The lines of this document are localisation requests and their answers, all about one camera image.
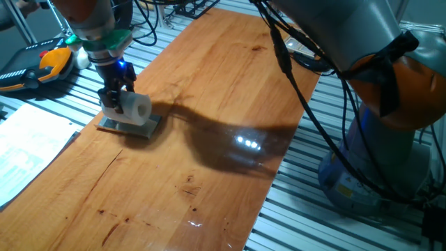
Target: metal rod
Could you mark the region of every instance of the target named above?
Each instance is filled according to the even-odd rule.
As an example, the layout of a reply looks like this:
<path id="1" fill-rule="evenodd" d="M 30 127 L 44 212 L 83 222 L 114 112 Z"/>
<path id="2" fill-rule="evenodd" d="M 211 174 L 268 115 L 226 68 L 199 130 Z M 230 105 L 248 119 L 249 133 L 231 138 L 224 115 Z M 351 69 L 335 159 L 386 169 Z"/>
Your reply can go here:
<path id="1" fill-rule="evenodd" d="M 1 0 L 5 9 L 8 11 L 10 18 L 14 21 L 17 30 L 22 35 L 27 45 L 34 45 L 37 43 L 36 37 L 30 30 L 28 24 L 19 8 L 11 0 Z"/>
<path id="2" fill-rule="evenodd" d="M 56 18 L 57 22 L 59 23 L 59 26 L 61 27 L 62 33 L 63 35 L 65 35 L 66 37 L 71 36 L 71 30 L 70 30 L 70 25 L 68 25 L 67 21 L 65 18 L 62 17 L 63 22 L 61 21 L 61 18 L 59 16 L 59 12 L 55 9 L 53 3 L 50 0 L 47 0 L 48 6 L 51 9 L 51 11 L 53 12 L 54 17 Z"/>
<path id="3" fill-rule="evenodd" d="M 395 17 L 396 17 L 398 23 L 400 23 L 400 21 L 403 19 L 403 15 L 407 9 L 408 4 L 409 4 L 409 0 L 402 0 L 401 3 L 399 4 L 398 9 L 395 13 Z"/>

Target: wooden table surface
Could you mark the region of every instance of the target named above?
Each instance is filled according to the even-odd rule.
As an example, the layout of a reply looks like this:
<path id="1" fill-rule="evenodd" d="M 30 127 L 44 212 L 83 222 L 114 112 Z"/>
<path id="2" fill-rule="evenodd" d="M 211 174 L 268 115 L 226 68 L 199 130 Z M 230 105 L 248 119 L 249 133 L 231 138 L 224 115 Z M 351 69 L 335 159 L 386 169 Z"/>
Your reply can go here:
<path id="1" fill-rule="evenodd" d="M 294 65 L 309 99 L 318 76 Z M 241 250 L 302 116 L 259 17 L 212 9 L 135 82 L 150 141 L 80 136 L 0 213 L 0 250 Z"/>

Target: tape roll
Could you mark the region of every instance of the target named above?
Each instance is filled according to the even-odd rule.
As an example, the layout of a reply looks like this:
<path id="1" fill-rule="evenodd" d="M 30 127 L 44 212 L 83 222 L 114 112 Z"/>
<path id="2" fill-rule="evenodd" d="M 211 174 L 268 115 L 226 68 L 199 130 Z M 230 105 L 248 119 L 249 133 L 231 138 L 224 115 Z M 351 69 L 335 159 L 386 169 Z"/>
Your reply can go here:
<path id="1" fill-rule="evenodd" d="M 114 121 L 142 126 L 148 121 L 152 112 L 152 102 L 147 95 L 121 91 L 121 106 L 124 113 L 118 114 L 113 108 L 101 104 L 102 112 Z"/>

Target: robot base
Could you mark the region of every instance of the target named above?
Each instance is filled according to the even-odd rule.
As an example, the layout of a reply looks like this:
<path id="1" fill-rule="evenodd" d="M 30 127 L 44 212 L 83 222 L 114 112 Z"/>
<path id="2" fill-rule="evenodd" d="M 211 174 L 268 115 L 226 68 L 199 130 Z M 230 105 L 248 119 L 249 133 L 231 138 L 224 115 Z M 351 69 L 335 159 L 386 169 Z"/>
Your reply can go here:
<path id="1" fill-rule="evenodd" d="M 95 125 L 95 127 L 101 130 L 118 132 L 126 135 L 134 135 L 150 139 L 160 122 L 161 116 L 154 114 L 152 114 L 149 120 L 141 126 L 114 121 L 104 116 L 99 124 Z"/>
<path id="2" fill-rule="evenodd" d="M 348 151 L 341 149 L 344 155 L 348 156 Z M 356 159 L 353 167 L 361 169 L 361 167 L 370 165 L 365 160 L 359 160 L 348 157 L 350 163 L 352 159 Z M 413 153 L 410 155 L 407 163 L 397 169 L 406 169 L 406 172 L 401 173 L 401 181 L 406 182 L 410 186 L 409 190 L 417 190 L 425 182 L 426 178 L 431 174 L 429 169 L 420 168 L 428 167 L 430 160 L 430 149 L 427 146 L 413 145 Z M 319 184 L 324 191 L 327 198 L 339 208 L 357 215 L 378 215 L 379 213 L 401 214 L 407 209 L 406 204 L 400 204 L 393 201 L 384 200 L 372 191 L 365 187 L 347 172 L 345 167 L 337 159 L 333 152 L 329 152 L 322 160 L 319 166 Z"/>
<path id="3" fill-rule="evenodd" d="M 432 177 L 431 151 L 428 146 L 414 144 L 415 132 L 399 132 L 385 127 L 363 105 L 360 109 L 361 127 L 385 180 L 401 196 L 414 197 L 428 186 Z M 381 175 L 371 163 L 365 150 L 357 123 L 352 122 L 346 136 L 349 151 L 341 141 L 339 150 L 353 168 L 360 171 L 380 188 L 385 188 Z M 407 205 L 381 198 L 349 174 L 339 159 L 329 152 L 318 171 L 319 184 L 327 198 L 339 208 L 358 215 L 403 213 Z"/>

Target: white paper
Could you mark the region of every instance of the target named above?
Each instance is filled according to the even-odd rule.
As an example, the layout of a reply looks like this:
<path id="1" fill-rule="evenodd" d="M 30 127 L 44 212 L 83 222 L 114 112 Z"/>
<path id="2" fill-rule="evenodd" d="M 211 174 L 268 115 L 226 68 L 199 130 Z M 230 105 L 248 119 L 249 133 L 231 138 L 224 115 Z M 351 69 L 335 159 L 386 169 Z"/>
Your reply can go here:
<path id="1" fill-rule="evenodd" d="M 75 131 L 68 119 L 28 104 L 0 125 L 0 207 L 53 161 Z"/>

